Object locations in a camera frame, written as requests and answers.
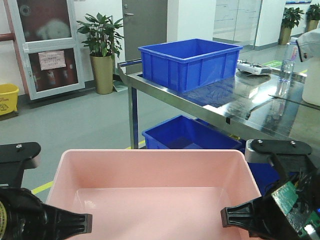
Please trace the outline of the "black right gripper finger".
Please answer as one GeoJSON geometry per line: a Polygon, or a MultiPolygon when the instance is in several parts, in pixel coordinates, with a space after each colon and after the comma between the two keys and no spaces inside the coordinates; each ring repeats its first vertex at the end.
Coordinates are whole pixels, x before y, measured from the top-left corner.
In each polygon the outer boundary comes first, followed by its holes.
{"type": "Polygon", "coordinates": [[[295,173],[315,170],[312,151],[309,144],[297,140],[249,139],[244,156],[256,183],[271,185],[295,173]]]}
{"type": "Polygon", "coordinates": [[[227,206],[220,211],[222,226],[238,227],[249,234],[270,234],[267,226],[269,196],[261,196],[236,206],[227,206]]]}

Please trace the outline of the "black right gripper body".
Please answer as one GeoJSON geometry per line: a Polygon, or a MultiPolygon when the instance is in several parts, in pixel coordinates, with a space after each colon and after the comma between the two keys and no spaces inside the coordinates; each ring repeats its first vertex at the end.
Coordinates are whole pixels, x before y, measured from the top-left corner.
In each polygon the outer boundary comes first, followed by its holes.
{"type": "Polygon", "coordinates": [[[320,170],[295,173],[270,188],[265,200],[265,225],[273,240],[320,238],[320,170]]]}

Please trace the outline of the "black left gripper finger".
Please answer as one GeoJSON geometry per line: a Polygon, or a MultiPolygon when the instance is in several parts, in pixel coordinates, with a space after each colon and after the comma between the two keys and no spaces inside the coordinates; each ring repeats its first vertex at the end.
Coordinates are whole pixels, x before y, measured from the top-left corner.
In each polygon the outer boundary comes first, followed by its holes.
{"type": "Polygon", "coordinates": [[[80,234],[92,232],[93,215],[75,213],[51,205],[44,204],[43,239],[67,240],[80,234]]]}
{"type": "Polygon", "coordinates": [[[20,188],[24,171],[40,165],[41,146],[37,142],[0,146],[0,186],[20,188]]]}

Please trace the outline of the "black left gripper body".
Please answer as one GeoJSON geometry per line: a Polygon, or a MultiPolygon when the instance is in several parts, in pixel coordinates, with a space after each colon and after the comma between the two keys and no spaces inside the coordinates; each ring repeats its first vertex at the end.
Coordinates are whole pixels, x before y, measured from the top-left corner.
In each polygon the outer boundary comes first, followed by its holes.
{"type": "Polygon", "coordinates": [[[0,238],[43,240],[44,208],[41,200],[26,188],[0,189],[0,238]]]}

